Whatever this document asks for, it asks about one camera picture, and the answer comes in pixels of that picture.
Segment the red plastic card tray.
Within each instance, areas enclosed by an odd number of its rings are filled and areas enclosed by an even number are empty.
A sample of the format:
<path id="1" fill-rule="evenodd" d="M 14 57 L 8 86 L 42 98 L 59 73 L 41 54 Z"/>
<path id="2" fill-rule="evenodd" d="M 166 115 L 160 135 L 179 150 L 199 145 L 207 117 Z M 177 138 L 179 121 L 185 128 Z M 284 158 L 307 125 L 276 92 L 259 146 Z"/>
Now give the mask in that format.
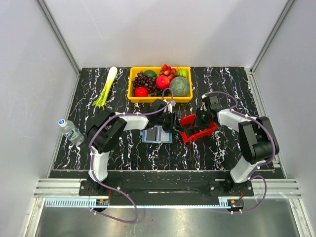
<path id="1" fill-rule="evenodd" d="M 184 125 L 191 124 L 196 118 L 196 115 L 188 115 L 180 119 L 180 123 L 184 130 Z M 211 122 L 207 125 L 207 128 L 200 128 L 199 132 L 191 137 L 187 137 L 185 132 L 180 133 L 182 141 L 184 144 L 187 144 L 189 142 L 195 142 L 197 139 L 203 138 L 203 137 L 209 137 L 213 134 L 213 132 L 218 128 L 217 124 L 214 122 Z"/>

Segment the blue leather card holder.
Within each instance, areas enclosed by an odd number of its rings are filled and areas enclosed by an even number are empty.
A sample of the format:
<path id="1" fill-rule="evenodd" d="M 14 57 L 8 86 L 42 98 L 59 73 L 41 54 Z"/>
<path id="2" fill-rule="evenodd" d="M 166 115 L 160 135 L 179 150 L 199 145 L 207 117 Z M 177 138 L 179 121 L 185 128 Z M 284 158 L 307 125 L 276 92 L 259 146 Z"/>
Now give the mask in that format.
<path id="1" fill-rule="evenodd" d="M 154 126 L 157 128 L 157 139 L 154 142 L 146 141 L 146 130 L 141 131 L 142 143 L 163 143 L 169 144 L 172 142 L 172 134 L 169 132 L 165 132 L 161 125 Z"/>

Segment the black VIP card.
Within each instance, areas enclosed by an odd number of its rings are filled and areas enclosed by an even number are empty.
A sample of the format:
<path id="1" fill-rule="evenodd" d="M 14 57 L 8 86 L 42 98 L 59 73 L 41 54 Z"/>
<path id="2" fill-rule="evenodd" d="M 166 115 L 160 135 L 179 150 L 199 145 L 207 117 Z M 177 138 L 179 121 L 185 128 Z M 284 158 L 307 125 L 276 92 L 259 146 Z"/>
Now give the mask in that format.
<path id="1" fill-rule="evenodd" d="M 153 127 L 151 129 L 146 130 L 146 141 L 154 142 L 157 139 L 157 128 Z"/>

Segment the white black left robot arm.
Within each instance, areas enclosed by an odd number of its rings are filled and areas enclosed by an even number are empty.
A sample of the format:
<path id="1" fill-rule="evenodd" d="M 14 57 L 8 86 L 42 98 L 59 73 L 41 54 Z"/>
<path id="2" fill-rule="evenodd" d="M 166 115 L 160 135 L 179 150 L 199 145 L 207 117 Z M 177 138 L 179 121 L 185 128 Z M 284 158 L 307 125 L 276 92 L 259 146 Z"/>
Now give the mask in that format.
<path id="1" fill-rule="evenodd" d="M 102 195 L 107 189 L 104 181 L 108 177 L 108 160 L 110 151 L 119 142 L 124 131 L 139 130 L 148 133 L 150 129 L 161 127 L 171 135 L 181 133 L 183 128 L 177 112 L 173 111 L 176 102 L 156 99 L 145 113 L 117 113 L 106 109 L 87 132 L 90 140 L 90 170 L 92 179 L 90 189 L 96 195 Z"/>

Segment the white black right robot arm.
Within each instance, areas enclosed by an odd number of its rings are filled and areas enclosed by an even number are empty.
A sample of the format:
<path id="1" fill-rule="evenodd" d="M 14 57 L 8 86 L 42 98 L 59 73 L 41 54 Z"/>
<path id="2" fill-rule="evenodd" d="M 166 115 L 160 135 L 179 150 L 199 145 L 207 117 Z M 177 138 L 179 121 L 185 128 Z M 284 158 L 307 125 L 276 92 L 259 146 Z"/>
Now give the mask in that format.
<path id="1" fill-rule="evenodd" d="M 279 153 L 279 146 L 270 120 L 251 117 L 223 107 L 216 96 L 202 98 L 202 107 L 195 114 L 178 122 L 184 143 L 209 137 L 220 125 L 231 128 L 239 135 L 241 158 L 225 179 L 225 191 L 234 196 L 260 166 L 267 164 Z"/>

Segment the dark blueberry cluster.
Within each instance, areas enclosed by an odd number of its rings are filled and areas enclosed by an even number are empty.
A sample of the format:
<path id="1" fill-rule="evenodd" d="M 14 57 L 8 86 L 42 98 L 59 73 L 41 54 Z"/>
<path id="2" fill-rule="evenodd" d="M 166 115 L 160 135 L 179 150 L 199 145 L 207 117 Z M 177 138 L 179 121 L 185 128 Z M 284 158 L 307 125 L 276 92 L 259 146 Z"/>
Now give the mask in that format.
<path id="1" fill-rule="evenodd" d="M 167 97 L 169 96 L 170 91 L 167 89 L 165 92 L 162 89 L 155 89 L 151 92 L 151 97 Z"/>

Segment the green netted melon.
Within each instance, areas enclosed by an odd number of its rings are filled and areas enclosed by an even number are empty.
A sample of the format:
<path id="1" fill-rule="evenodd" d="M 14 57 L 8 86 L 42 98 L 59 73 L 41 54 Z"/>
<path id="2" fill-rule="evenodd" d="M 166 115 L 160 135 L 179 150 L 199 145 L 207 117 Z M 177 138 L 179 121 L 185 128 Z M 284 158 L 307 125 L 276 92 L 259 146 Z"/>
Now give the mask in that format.
<path id="1" fill-rule="evenodd" d="M 173 95 L 177 97 L 187 96 L 190 92 L 190 84 L 185 77 L 175 77 L 169 84 Z"/>

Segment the red pomegranate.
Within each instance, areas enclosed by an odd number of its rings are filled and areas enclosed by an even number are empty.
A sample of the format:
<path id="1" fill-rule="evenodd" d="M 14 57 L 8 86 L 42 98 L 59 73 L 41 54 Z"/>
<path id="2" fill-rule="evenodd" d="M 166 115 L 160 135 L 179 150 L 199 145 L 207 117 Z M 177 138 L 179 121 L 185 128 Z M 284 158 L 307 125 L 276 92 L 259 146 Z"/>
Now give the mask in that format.
<path id="1" fill-rule="evenodd" d="M 159 89 L 166 89 L 168 88 L 170 85 L 170 79 L 167 77 L 167 76 L 160 76 L 156 79 L 156 86 L 159 88 Z"/>

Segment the red tomato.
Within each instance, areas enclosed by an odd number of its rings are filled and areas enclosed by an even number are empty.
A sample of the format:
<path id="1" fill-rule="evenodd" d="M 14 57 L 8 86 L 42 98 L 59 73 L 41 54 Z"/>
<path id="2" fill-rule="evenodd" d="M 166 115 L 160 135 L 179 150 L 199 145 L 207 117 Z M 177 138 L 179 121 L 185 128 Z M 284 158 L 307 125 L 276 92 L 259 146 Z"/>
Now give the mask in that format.
<path id="1" fill-rule="evenodd" d="M 134 94 L 136 97 L 148 97 L 149 92 L 146 87 L 140 86 L 134 90 Z"/>

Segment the red lychee cluster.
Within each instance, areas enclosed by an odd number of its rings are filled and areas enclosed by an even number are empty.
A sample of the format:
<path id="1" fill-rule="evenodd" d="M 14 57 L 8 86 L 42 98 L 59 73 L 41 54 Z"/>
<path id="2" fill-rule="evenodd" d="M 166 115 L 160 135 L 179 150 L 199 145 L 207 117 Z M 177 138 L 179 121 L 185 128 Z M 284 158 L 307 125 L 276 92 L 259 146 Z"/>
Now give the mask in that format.
<path id="1" fill-rule="evenodd" d="M 174 75 L 177 74 L 177 70 L 175 68 L 172 68 L 170 65 L 168 64 L 162 64 L 161 66 L 161 70 L 159 72 L 160 76 L 170 76 L 170 75 Z"/>

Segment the dark purple grape bunch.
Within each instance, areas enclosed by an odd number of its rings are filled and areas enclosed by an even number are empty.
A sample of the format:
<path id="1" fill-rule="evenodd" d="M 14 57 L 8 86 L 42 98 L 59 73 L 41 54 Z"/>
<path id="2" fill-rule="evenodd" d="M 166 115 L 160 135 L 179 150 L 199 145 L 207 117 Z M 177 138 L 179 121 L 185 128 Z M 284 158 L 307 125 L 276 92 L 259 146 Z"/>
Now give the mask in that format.
<path id="1" fill-rule="evenodd" d="M 149 92 L 148 96 L 150 96 L 153 90 L 158 89 L 156 86 L 156 79 L 157 79 L 157 76 L 154 78 L 150 78 L 144 75 L 144 72 L 139 72 L 132 82 L 132 95 L 135 96 L 134 90 L 137 87 L 143 86 L 147 88 Z"/>

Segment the dark green avocado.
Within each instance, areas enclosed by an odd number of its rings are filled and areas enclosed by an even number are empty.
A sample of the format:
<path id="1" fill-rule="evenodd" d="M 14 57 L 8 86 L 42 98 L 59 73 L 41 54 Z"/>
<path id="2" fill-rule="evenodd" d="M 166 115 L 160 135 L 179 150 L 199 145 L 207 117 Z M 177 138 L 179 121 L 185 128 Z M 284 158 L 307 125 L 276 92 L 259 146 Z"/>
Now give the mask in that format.
<path id="1" fill-rule="evenodd" d="M 150 77 L 150 78 L 154 78 L 154 77 L 157 76 L 157 74 L 156 74 L 154 71 L 152 71 L 152 70 L 146 70 L 146 71 L 144 72 L 144 75 L 146 75 L 146 76 L 148 76 L 148 77 Z"/>

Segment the green white celery stalk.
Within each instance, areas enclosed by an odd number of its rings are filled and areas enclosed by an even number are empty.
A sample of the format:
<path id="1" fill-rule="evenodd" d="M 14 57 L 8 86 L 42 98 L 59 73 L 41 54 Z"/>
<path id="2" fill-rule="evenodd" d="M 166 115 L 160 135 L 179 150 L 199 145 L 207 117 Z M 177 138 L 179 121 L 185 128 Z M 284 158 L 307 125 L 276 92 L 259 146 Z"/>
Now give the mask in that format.
<path id="1" fill-rule="evenodd" d="M 103 109 L 105 108 L 110 89 L 112 87 L 112 84 L 117 74 L 118 74 L 118 69 L 116 67 L 111 67 L 109 69 L 102 92 L 99 95 L 98 99 L 93 102 L 92 106 L 94 106 L 95 108 L 103 108 Z"/>

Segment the clear plastic water bottle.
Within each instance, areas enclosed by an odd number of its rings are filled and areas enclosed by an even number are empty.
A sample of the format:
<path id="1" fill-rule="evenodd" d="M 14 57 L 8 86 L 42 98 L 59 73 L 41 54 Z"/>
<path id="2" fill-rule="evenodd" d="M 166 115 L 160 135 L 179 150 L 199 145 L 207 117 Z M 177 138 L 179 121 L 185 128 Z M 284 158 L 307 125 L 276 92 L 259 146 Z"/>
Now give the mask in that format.
<path id="1" fill-rule="evenodd" d="M 84 136 L 72 121 L 60 119 L 58 121 L 60 133 L 73 145 L 79 146 L 84 142 Z"/>

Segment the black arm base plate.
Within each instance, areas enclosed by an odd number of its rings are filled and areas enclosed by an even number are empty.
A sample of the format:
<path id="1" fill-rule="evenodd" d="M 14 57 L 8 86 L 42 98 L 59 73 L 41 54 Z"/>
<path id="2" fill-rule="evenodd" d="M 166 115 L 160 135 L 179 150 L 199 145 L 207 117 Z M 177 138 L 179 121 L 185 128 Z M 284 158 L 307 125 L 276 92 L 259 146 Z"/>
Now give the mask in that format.
<path id="1" fill-rule="evenodd" d="M 193 193 L 212 197 L 252 197 L 252 185 L 247 183 L 241 189 L 227 192 L 224 181 L 219 180 L 110 180 L 106 185 L 126 194 Z"/>

